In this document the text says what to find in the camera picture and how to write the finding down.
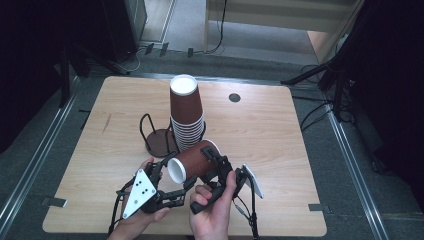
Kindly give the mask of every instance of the table top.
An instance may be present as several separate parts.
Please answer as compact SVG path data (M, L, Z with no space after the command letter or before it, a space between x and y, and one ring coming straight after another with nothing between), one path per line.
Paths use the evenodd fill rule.
M319 204L319 199L290 90L199 81L199 91L207 124L204 139L212 140L233 168L247 164L260 182L265 197L256 198L259 234L323 236L323 213L309 208L309 204ZM232 93L241 100L230 101ZM156 129L169 125L169 80L105 80L55 195L68 203L49 209L43 223L46 232L107 232L116 190L150 156L139 132L145 113L151 115ZM147 134L152 131L148 125L143 127ZM163 168L159 189L181 188ZM188 196L192 191L183 207L173 208L145 233L191 235ZM243 187L239 196L251 210L250 188ZM235 207L229 234L251 236L247 220Z

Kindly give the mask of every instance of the black handle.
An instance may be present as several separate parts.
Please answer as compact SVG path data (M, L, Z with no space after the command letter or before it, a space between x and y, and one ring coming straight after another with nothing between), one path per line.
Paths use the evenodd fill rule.
M191 211L194 214L198 214L199 212L203 211L210 204L214 203L218 198L220 198L224 190L225 188L222 186L212 189L212 197L209 199L208 204L203 206L203 205L200 205L198 202L193 202L192 204L190 204Z

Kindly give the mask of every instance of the gray carpet floor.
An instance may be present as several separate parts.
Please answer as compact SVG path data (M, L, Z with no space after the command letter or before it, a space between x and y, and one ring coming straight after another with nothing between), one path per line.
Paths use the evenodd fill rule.
M159 77L170 78L172 75L185 73L193 76L220 77L224 81L253 79L259 84L279 85L280 80L290 79L305 70L302 69L304 66L297 64L211 55L195 55L187 58L187 53L172 51L160 57L159 53L159 50L154 50L151 54L144 55L144 52L141 51L138 54L140 67L131 72L130 76L146 76L145 74L153 73L163 74L156 75ZM136 57L123 64L128 69L135 68L137 65ZM88 78L80 78L81 84L75 103L10 227L6 239L106 238L106 234L50 234L42 230L42 222L48 208L40 203L45 196L54 196L82 132L81 126L87 118L87 113L79 110L92 108L103 80L105 77L113 75L109 70L95 63L91 64L91 68ZM313 77L292 87L292 95L321 98L321 92L316 85L317 80L316 77ZM0 155L0 167L3 170L0 176L0 204L4 204L19 181L54 118L59 101L60 92L51 97L14 144ZM294 103L299 122L320 104L320 102L301 99L294 99ZM322 108L311 115L309 120L312 121L324 113L325 109ZM372 170L369 153L363 146L355 126L344 124L344 127L389 236L392 239L423 239L424 218L409 187L396 176L376 174ZM304 131L303 137L320 201L331 209L331 212L325 213L328 232L319 239L374 239L328 118L324 118Z

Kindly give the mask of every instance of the human hand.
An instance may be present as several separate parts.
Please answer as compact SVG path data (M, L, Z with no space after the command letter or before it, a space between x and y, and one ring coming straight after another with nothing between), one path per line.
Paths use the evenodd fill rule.
M231 201L236 189L236 174L234 171L228 173L226 184L222 196L215 203L196 215L190 211L190 227L196 240L228 239ZM198 185L195 189L196 192L190 196L190 204L197 202L203 206L207 205L208 199L212 197L211 187Z
M148 163L152 163L153 161L153 157L150 157L141 164L140 168L144 169ZM131 189L132 186L127 188L125 191L131 192ZM124 196L124 200L122 202L121 207L121 216L127 204L128 197L128 195ZM116 226L115 230L109 236L108 240L134 239L139 236L147 228L147 226L149 226L150 223L159 222L160 220L162 220L162 218L164 218L170 210L170 208L162 208L154 213L148 214L142 212L139 209L131 217L119 221L118 226Z

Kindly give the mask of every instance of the brown paper cup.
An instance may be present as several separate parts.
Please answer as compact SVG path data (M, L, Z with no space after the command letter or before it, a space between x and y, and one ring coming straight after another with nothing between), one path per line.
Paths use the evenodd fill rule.
M209 162L200 151L206 146L210 146L220 153L218 147L212 141L202 140L169 160L168 172L175 183L183 183L193 176L202 177L215 168L215 165Z
M195 123L203 115L197 80L190 75L178 75L171 80L170 102L172 119L179 124Z

